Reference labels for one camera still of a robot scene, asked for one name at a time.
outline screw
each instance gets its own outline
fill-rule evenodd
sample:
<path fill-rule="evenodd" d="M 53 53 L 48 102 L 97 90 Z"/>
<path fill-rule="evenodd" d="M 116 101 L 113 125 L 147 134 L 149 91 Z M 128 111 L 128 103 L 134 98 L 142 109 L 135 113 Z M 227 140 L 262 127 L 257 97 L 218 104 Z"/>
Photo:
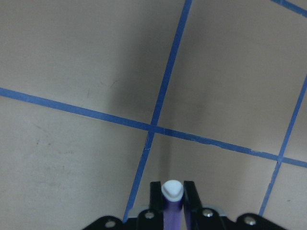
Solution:
<path fill-rule="evenodd" d="M 116 225 L 115 221 L 112 221 L 110 219 L 107 223 L 105 223 L 105 227 L 108 229 L 114 227 L 115 225 Z"/>
<path fill-rule="evenodd" d="M 256 224 L 256 220 L 253 217 L 250 217 L 250 216 L 244 217 L 244 222 L 248 225 L 255 225 Z"/>
<path fill-rule="evenodd" d="M 145 217 L 146 217 L 146 219 L 152 219 L 152 218 L 154 218 L 154 213 L 153 212 L 146 212 Z"/>
<path fill-rule="evenodd" d="M 204 209 L 204 210 L 202 211 L 202 214 L 203 214 L 205 217 L 211 217 L 211 216 L 213 216 L 212 210 L 211 210 L 211 209 L 208 209 L 208 208 Z"/>

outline blue tape line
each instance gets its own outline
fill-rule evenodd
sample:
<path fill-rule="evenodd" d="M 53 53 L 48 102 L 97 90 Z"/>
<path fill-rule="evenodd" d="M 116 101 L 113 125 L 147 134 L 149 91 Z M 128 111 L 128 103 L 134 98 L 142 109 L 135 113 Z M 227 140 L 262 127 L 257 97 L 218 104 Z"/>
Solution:
<path fill-rule="evenodd" d="M 120 125 L 129 126 L 129 127 L 133 127 L 133 128 L 137 128 L 141 130 L 146 130 L 149 132 L 159 133 L 159 134 L 174 137 L 174 138 L 195 141 L 200 144 L 217 146 L 225 150 L 241 152 L 244 154 L 262 157 L 262 158 L 266 158 L 269 160 L 276 161 L 278 159 L 277 155 L 274 155 L 271 153 L 253 151 L 252 149 L 249 149 L 246 147 L 233 145 L 233 144 L 229 144 L 226 142 L 222 142 L 222 141 L 218 141 L 218 140 L 214 140 L 210 138 L 204 138 L 204 137 L 196 136 L 196 135 L 189 134 L 189 133 L 179 132 L 179 131 L 175 131 L 175 130 L 171 130 L 171 129 L 167 129 L 167 128 L 163 128 L 159 126 L 152 126 L 146 123 L 142 123 L 142 122 L 138 122 L 138 121 L 134 121 L 134 120 L 118 117 L 118 116 L 113 116 L 113 115 L 101 113 L 101 112 L 94 111 L 94 110 L 84 109 L 84 108 L 77 107 L 74 105 L 65 104 L 65 103 L 61 103 L 61 102 L 57 102 L 57 101 L 53 101 L 49 99 L 44 99 L 41 97 L 31 96 L 25 93 L 7 90 L 4 88 L 0 88 L 0 96 L 16 99 L 16 100 L 23 101 L 23 102 L 29 102 L 32 104 L 37 104 L 37 105 L 45 106 L 48 108 L 58 109 L 58 110 L 62 110 L 62 111 L 69 112 L 69 113 L 88 116 L 88 117 L 92 117 L 95 119 L 112 122 L 115 124 L 120 124 Z M 304 161 L 298 161 L 298 160 L 294 160 L 294 159 L 285 157 L 283 158 L 283 162 L 287 164 L 307 168 L 307 162 L 304 162 Z"/>
<path fill-rule="evenodd" d="M 291 136 L 291 132 L 293 130 L 293 127 L 294 127 L 294 124 L 295 124 L 295 121 L 296 121 L 299 109 L 301 107 L 304 95 L 306 93 L 306 89 L 307 89 L 307 76 L 305 77 L 305 80 L 304 80 L 304 83 L 303 83 L 303 86 L 302 86 L 302 90 L 301 90 L 301 92 L 299 94 L 299 97 L 297 99 L 297 102 L 296 102 L 296 105 L 295 105 L 295 108 L 294 108 L 294 111 L 293 111 L 293 114 L 292 114 L 289 126 L 287 128 L 287 132 L 286 132 L 286 134 L 284 136 L 283 144 L 281 146 L 281 149 L 280 149 L 280 152 L 279 152 L 279 155 L 278 155 L 277 163 L 275 165 L 275 169 L 274 169 L 274 172 L 273 172 L 272 177 L 271 177 L 271 182 L 269 183 L 269 186 L 268 186 L 267 191 L 265 193 L 262 205 L 260 207 L 260 211 L 259 211 L 259 215 L 260 216 L 262 216 L 263 213 L 264 213 L 264 210 L 265 210 L 265 208 L 267 206 L 267 203 L 269 201 L 272 189 L 274 187 L 274 184 L 275 184 L 278 172 L 280 170 L 281 164 L 284 161 L 283 155 L 284 155 L 284 152 L 285 152 L 285 150 L 287 148 L 287 145 L 288 145 L 288 142 L 289 142 L 289 138 Z"/>
<path fill-rule="evenodd" d="M 285 8 L 287 8 L 287 9 L 295 12 L 295 13 L 298 13 L 298 14 L 304 16 L 304 17 L 307 17 L 307 11 L 305 9 L 301 8 L 301 7 L 294 5 L 293 3 L 290 3 L 286 0 L 271 0 L 271 1 L 281 5 Z"/>
<path fill-rule="evenodd" d="M 184 3 L 184 6 L 183 6 L 182 12 L 181 12 L 181 16 L 180 16 L 180 19 L 179 19 L 179 22 L 178 22 L 178 27 L 177 27 L 176 34 L 175 34 L 175 37 L 174 37 L 174 41 L 173 41 L 173 44 L 172 44 L 172 48 L 171 48 L 171 51 L 170 51 L 170 54 L 169 54 L 169 57 L 168 57 L 168 61 L 167 61 L 167 65 L 166 65 L 166 68 L 165 68 L 163 80 L 162 80 L 162 83 L 161 83 L 161 87 L 160 87 L 160 90 L 159 90 L 158 98 L 157 98 L 157 101 L 156 101 L 156 104 L 155 104 L 155 107 L 154 107 L 153 117 L 152 117 L 152 120 L 151 120 L 152 126 L 156 126 L 158 124 L 158 121 L 159 121 L 159 117 L 160 117 L 160 113 L 161 113 L 161 110 L 162 110 L 164 98 L 165 98 L 166 91 L 167 91 L 168 84 L 169 84 L 169 80 L 170 80 L 170 77 L 171 77 L 171 74 L 172 74 L 172 71 L 173 71 L 174 63 L 175 63 L 175 60 L 176 60 L 177 52 L 178 52 L 178 49 L 179 49 L 180 41 L 181 41 L 183 30 L 184 30 L 184 27 L 185 27 L 185 24 L 186 24 L 186 21 L 187 21 L 187 18 L 188 18 L 188 14 L 189 14 L 191 4 L 192 4 L 192 0 L 186 0 L 185 3 Z M 136 195 L 137 195 L 140 183 L 141 183 L 141 178 L 142 178 L 142 175 L 143 175 L 143 172 L 144 172 L 146 161 L 147 161 L 148 155 L 150 153 L 150 149 L 151 149 L 151 146 L 152 146 L 153 139 L 154 139 L 154 133 L 148 132 L 145 147 L 144 147 L 144 150 L 143 150 L 143 153 L 142 153 L 142 156 L 141 156 L 141 160 L 139 162 L 138 169 L 137 169 L 136 174 L 135 174 L 135 178 L 134 178 L 133 185 L 132 185 L 132 188 L 131 188 L 131 192 L 130 192 L 130 195 L 129 195 L 125 214 L 124 214 L 124 217 L 123 217 L 124 222 L 127 221 L 128 212 L 133 207 L 133 204 L 134 204 L 134 201 L 135 201 L 135 198 L 136 198 Z"/>
<path fill-rule="evenodd" d="M 193 134 L 183 133 L 183 132 L 179 132 L 179 131 L 175 131 L 175 130 L 171 130 L 167 128 L 156 127 L 155 132 L 159 134 L 167 135 L 170 137 L 175 137 L 175 138 L 180 138 L 180 139 L 190 140 L 190 141 L 196 141 L 201 144 L 213 145 L 213 146 L 217 146 L 217 147 L 220 147 L 226 150 L 241 152 L 241 153 L 245 153 L 248 155 L 262 157 L 262 158 L 266 158 L 270 160 L 276 161 L 278 158 L 277 155 L 274 155 L 271 153 L 253 151 L 252 149 L 249 149 L 246 147 L 233 145 L 233 144 L 229 144 L 226 142 L 222 142 L 222 141 L 218 141 L 218 140 L 214 140 L 210 138 L 199 137 Z"/>
<path fill-rule="evenodd" d="M 294 159 L 287 158 L 287 157 L 283 158 L 283 163 L 307 168 L 307 162 L 294 160 Z"/>
<path fill-rule="evenodd" d="M 77 106 L 70 105 L 70 104 L 65 104 L 65 103 L 61 103 L 61 102 L 57 102 L 57 101 L 53 101 L 53 100 L 49 100 L 49 99 L 45 99 L 41 97 L 28 95 L 28 94 L 21 93 L 21 92 L 16 92 L 13 90 L 7 90 L 4 88 L 0 88 L 0 96 L 9 97 L 9 98 L 16 99 L 16 100 L 23 101 L 23 102 L 42 105 L 48 108 L 53 108 L 53 109 L 58 109 L 58 110 L 62 110 L 62 111 L 73 113 L 73 114 L 88 116 L 88 117 L 96 118 L 99 120 L 109 121 L 112 123 L 129 126 L 133 128 L 138 128 L 138 129 L 142 129 L 146 131 L 151 129 L 151 126 L 149 124 L 146 124 L 143 122 L 138 122 L 138 121 L 122 118 L 119 116 L 105 114 L 105 113 L 77 107 Z"/>
<path fill-rule="evenodd" d="M 167 65 L 165 68 L 163 80 L 160 86 L 160 91 L 158 94 L 158 98 L 155 104 L 155 108 L 153 111 L 153 117 L 151 121 L 151 125 L 156 126 L 159 121 L 160 113 L 162 110 L 163 102 L 165 99 L 165 94 L 168 88 L 169 80 L 171 78 L 171 74 L 174 68 L 177 52 L 179 49 L 180 41 L 182 38 L 183 30 L 187 22 L 189 10 L 192 4 L 192 0 L 186 0 L 182 9 L 181 17 L 179 19 L 178 27 L 175 33 L 175 38 L 173 41 L 173 45 L 168 57 Z"/>
<path fill-rule="evenodd" d="M 127 203 L 125 214 L 124 214 L 124 217 L 123 217 L 123 222 L 127 221 L 128 213 L 129 213 L 130 209 L 133 208 L 135 198 L 136 198 L 136 195 L 137 195 L 139 187 L 140 187 L 144 168 L 145 168 L 145 165 L 146 165 L 149 153 L 150 153 L 150 149 L 152 147 L 153 139 L 154 139 L 154 133 L 148 132 L 145 147 L 144 147 L 143 153 L 141 155 L 141 160 L 139 162 L 138 169 L 135 173 L 135 178 L 134 178 L 134 181 L 133 181 L 133 184 L 132 184 L 131 192 L 130 192 L 130 195 L 129 195 L 128 203 Z"/>

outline black metal bracket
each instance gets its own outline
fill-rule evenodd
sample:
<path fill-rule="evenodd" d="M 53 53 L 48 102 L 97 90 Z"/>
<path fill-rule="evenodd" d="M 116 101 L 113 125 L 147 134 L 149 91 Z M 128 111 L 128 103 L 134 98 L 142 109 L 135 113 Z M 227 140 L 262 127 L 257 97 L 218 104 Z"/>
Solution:
<path fill-rule="evenodd" d="M 253 213 L 246 213 L 231 221 L 218 208 L 203 206 L 195 183 L 185 181 L 184 213 L 188 230 L 285 230 L 269 220 Z M 114 216 L 104 216 L 83 230 L 163 230 L 163 195 L 160 182 L 150 183 L 149 208 L 137 217 L 123 223 Z"/>

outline tape grid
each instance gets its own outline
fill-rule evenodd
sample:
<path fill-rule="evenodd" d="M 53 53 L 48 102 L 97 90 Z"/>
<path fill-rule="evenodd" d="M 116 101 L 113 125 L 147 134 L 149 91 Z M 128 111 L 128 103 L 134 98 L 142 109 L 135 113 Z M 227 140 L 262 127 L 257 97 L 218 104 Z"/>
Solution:
<path fill-rule="evenodd" d="M 296 13 L 304 16 L 304 17 L 307 17 L 307 11 L 306 10 L 304 10 L 303 8 L 300 8 L 300 7 L 294 5 L 294 4 L 292 4 L 292 3 L 290 3 L 286 0 L 271 0 L 271 1 L 285 7 L 287 9 L 291 10 L 291 11 L 294 11 L 294 12 L 296 12 Z M 246 147 L 237 146 L 237 145 L 229 144 L 229 143 L 214 140 L 214 139 L 200 137 L 200 136 L 196 136 L 196 135 L 193 135 L 193 134 L 188 134 L 188 133 L 179 132 L 179 131 L 175 131 L 175 130 L 171 130 L 171 129 L 167 129 L 167 128 L 157 126 L 158 120 L 159 120 L 159 117 L 160 117 L 160 113 L 161 113 L 161 110 L 162 110 L 163 102 L 164 102 L 164 99 L 165 99 L 165 94 L 166 94 L 168 84 L 169 84 L 169 81 L 170 81 L 170 77 L 171 77 L 171 74 L 172 74 L 172 70 L 173 70 L 173 67 L 174 67 L 174 64 L 175 64 L 177 51 L 178 51 L 178 48 L 179 48 L 179 45 L 180 45 L 180 40 L 182 38 L 183 30 L 184 30 L 184 27 L 185 27 L 185 24 L 186 24 L 186 21 L 187 21 L 187 18 L 188 18 L 188 14 L 189 14 L 191 4 L 192 4 L 192 0 L 186 0 L 185 1 L 184 7 L 183 7 L 183 10 L 182 10 L 182 13 L 181 13 L 181 17 L 180 17 L 180 20 L 179 20 L 179 23 L 178 23 L 177 31 L 176 31 L 176 34 L 175 34 L 175 38 L 174 38 L 174 41 L 173 41 L 173 45 L 172 45 L 172 48 L 171 48 L 171 51 L 170 51 L 169 59 L 168 59 L 167 65 L 166 65 L 163 81 L 162 81 L 160 91 L 159 91 L 159 94 L 158 94 L 158 98 L 157 98 L 157 101 L 156 101 L 155 109 L 154 109 L 154 112 L 153 112 L 153 117 L 152 117 L 150 124 L 134 121 L 134 120 L 131 120 L 131 119 L 126 119 L 126 118 L 119 117 L 119 116 L 109 115 L 109 114 L 106 114 L 106 113 L 101 113 L 101 112 L 98 112 L 98 111 L 94 111 L 94 110 L 90 110 L 90 109 L 86 109 L 86 108 L 81 108 L 81 107 L 78 107 L 78 106 L 74 106 L 74 105 L 70 105 L 70 104 L 66 104 L 66 103 L 61 103 L 61 102 L 57 102 L 57 101 L 53 101 L 53 100 L 49 100 L 49 99 L 45 99 L 45 98 L 41 98 L 41 97 L 37 97 L 37 96 L 32 96 L 32 95 L 28 95 L 28 94 L 21 93 L 21 92 L 16 92 L 16 91 L 0 88 L 0 96 L 4 96 L 4 97 L 19 100 L 19 101 L 33 103 L 33 104 L 37 104 L 37 105 L 41 105 L 41 106 L 45 106 L 45 107 L 49 107 L 49 108 L 53 108 L 53 109 L 62 110 L 62 111 L 69 112 L 69 113 L 83 115 L 83 116 L 87 116 L 87 117 L 91 117 L 91 118 L 95 118 L 95 119 L 100 119 L 100 120 L 103 120 L 103 121 L 112 122 L 112 123 L 115 123 L 115 124 L 120 124 L 120 125 L 124 125 L 124 126 L 128 126 L 128 127 L 133 127 L 133 128 L 148 131 L 145 146 L 144 146 L 144 149 L 143 149 L 143 152 L 142 152 L 142 155 L 141 155 L 141 159 L 140 159 L 140 162 L 139 162 L 139 166 L 138 166 L 138 169 L 136 171 L 136 175 L 135 175 L 133 185 L 132 185 L 132 188 L 131 188 L 131 193 L 130 193 L 130 196 L 129 196 L 125 215 L 124 215 L 124 218 L 123 218 L 124 221 L 127 219 L 128 211 L 133 207 L 133 204 L 134 204 L 134 201 L 135 201 L 135 198 L 136 198 L 136 195 L 137 195 L 137 191 L 138 191 L 138 188 L 140 186 L 144 167 L 146 165 L 146 162 L 147 162 L 150 150 L 151 150 L 151 146 L 152 146 L 152 142 L 153 142 L 155 133 L 167 135 L 167 136 L 170 136 L 170 137 L 185 139 L 185 140 L 189 140 L 189 141 L 196 141 L 196 142 L 201 143 L 201 144 L 213 145 L 213 146 L 217 146 L 217 147 L 220 147 L 220 148 L 223 148 L 223 149 L 226 149 L 226 150 L 241 152 L 241 153 L 244 153 L 244 154 L 248 154 L 248 155 L 252 155 L 252 156 L 257 156 L 257 157 L 262 157 L 262 158 L 266 158 L 266 159 L 269 159 L 269 160 L 277 161 L 274 172 L 272 174 L 271 182 L 270 182 L 270 184 L 267 188 L 265 197 L 263 199 L 263 202 L 262 202 L 262 205 L 261 205 L 261 208 L 260 208 L 260 212 L 259 212 L 260 215 L 263 215 L 263 213 L 265 211 L 265 208 L 266 208 L 268 200 L 270 198 L 273 186 L 274 186 L 276 178 L 278 176 L 281 164 L 287 163 L 287 164 L 307 168 L 307 162 L 299 161 L 299 160 L 295 160 L 295 159 L 291 159 L 291 158 L 287 158 L 287 157 L 283 156 L 284 152 L 286 150 L 289 138 L 291 136 L 291 132 L 293 130 L 295 120 L 297 118 L 297 114 L 299 112 L 302 100 L 303 100 L 304 95 L 306 93 L 307 77 L 305 78 L 302 90 L 301 90 L 300 95 L 298 97 L 292 118 L 290 120 L 290 124 L 288 126 L 288 129 L 287 129 L 287 132 L 285 134 L 283 144 L 282 144 L 282 147 L 280 149 L 278 156 L 274 155 L 274 154 L 267 153 L 267 152 L 253 151 L 253 150 L 248 149 Z"/>
<path fill-rule="evenodd" d="M 278 154 L 278 158 L 277 158 L 277 162 L 276 162 L 276 165 L 275 165 L 275 169 L 274 169 L 274 172 L 273 172 L 272 177 L 271 177 L 271 182 L 269 183 L 269 186 L 268 186 L 267 191 L 265 193 L 264 199 L 262 201 L 262 204 L 261 204 L 261 207 L 260 207 L 260 211 L 259 211 L 259 215 L 260 216 L 262 216 L 264 211 L 265 211 L 265 208 L 266 208 L 266 206 L 268 204 L 270 195 L 272 193 L 272 189 L 273 189 L 274 184 L 276 182 L 276 178 L 277 178 L 278 172 L 280 170 L 282 162 L 285 161 L 285 158 L 283 157 L 283 155 L 284 155 L 284 152 L 285 152 L 285 150 L 287 148 L 287 145 L 288 145 L 288 142 L 289 142 L 289 139 L 290 139 L 290 136 L 291 136 L 291 132 L 293 130 L 293 127 L 294 127 L 294 124 L 295 124 L 298 112 L 299 112 L 299 110 L 301 108 L 302 101 L 303 101 L 305 93 L 306 93 L 306 88 L 307 88 L 307 76 L 305 77 L 305 81 L 303 83 L 302 90 L 301 90 L 301 92 L 300 92 L 300 94 L 298 96 L 298 99 L 297 99 L 297 102 L 296 102 L 296 105 L 295 105 L 295 108 L 294 108 L 294 111 L 293 111 L 293 114 L 292 114 L 289 126 L 287 128 L 287 132 L 286 132 L 286 134 L 284 136 L 283 144 L 282 144 L 282 146 L 280 148 L 280 151 L 279 151 L 279 154 Z M 292 160 L 290 158 L 286 159 L 286 162 L 288 162 L 288 163 L 294 162 L 294 161 L 295 160 Z"/>

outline scuff mark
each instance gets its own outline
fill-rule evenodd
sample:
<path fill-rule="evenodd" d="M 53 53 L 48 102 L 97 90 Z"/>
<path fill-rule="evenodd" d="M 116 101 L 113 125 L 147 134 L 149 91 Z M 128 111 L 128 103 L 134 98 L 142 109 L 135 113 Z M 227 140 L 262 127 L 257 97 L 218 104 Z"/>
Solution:
<path fill-rule="evenodd" d="M 89 95 L 90 95 L 90 89 L 88 89 L 88 91 L 87 91 L 86 98 L 88 98 Z"/>
<path fill-rule="evenodd" d="M 115 85 L 115 83 L 117 83 L 119 80 L 115 80 L 112 85 L 110 86 L 110 89 L 113 87 L 113 85 Z"/>

